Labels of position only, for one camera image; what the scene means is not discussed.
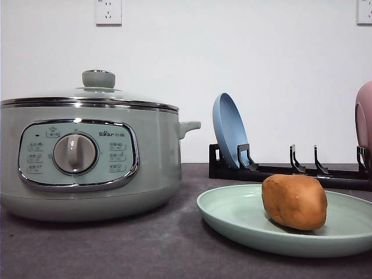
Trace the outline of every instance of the dish rack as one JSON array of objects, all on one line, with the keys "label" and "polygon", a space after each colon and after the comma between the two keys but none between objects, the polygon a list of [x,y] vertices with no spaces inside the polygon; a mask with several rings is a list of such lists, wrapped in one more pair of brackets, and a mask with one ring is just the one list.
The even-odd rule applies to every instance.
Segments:
[{"label": "dish rack", "polygon": [[[368,149],[361,146],[356,148],[358,171],[332,170],[324,167],[317,158],[316,145],[314,146],[315,168],[303,166],[297,161],[295,145],[289,147],[290,166],[269,166],[255,163],[250,155],[249,144],[238,145],[237,150],[239,169],[233,169],[224,160],[219,145],[210,144],[209,178],[262,182],[273,174],[305,174],[319,180],[324,188],[372,191],[372,170],[369,166],[370,154]],[[246,152],[249,164],[245,164],[241,159],[243,152]]]}]

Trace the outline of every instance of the brown dough ball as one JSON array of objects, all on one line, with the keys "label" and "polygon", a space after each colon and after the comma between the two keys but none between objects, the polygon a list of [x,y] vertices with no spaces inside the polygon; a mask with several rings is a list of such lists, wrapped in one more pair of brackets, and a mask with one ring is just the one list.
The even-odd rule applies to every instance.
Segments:
[{"label": "brown dough ball", "polygon": [[275,174],[262,184],[265,211],[277,223],[315,230],[326,222],[327,197],[319,181],[305,175]]}]

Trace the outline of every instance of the control panel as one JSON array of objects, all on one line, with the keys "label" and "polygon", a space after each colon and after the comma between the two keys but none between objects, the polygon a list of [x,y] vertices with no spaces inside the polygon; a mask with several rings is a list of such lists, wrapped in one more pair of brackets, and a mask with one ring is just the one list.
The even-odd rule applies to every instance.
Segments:
[{"label": "control panel", "polygon": [[39,189],[114,188],[127,183],[137,170],[137,141],[125,123],[38,121],[23,131],[20,141],[20,174]]}]

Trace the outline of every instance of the pot body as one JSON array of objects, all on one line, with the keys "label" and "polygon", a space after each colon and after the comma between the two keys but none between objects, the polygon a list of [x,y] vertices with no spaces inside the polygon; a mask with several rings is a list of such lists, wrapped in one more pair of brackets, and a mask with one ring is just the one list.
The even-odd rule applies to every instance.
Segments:
[{"label": "pot body", "polygon": [[[91,187],[80,191],[54,191],[47,187],[44,191],[43,185],[30,185],[19,166],[24,131],[35,123],[73,119],[110,121],[131,127],[138,164],[129,181],[123,181],[114,188]],[[185,133],[185,128],[180,130],[178,113],[155,109],[76,105],[4,106],[1,110],[2,206],[16,215],[46,221],[111,219],[160,206],[180,187],[179,139],[182,137],[180,133]],[[42,164],[53,166],[53,158],[46,155]],[[105,175],[106,171],[103,168],[102,174]]]}]

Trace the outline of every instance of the lid rim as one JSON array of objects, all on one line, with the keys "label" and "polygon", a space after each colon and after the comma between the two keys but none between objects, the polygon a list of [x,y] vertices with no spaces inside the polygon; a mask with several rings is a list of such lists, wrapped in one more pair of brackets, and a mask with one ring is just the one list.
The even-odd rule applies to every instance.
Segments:
[{"label": "lid rim", "polygon": [[44,106],[47,103],[97,103],[105,105],[127,105],[127,106],[144,106],[149,108],[159,108],[178,112],[178,107],[168,105],[166,103],[135,101],[125,99],[110,99],[110,98],[87,98],[87,97],[34,97],[34,98],[16,98],[1,101],[1,106],[21,105],[30,103],[42,103]]}]

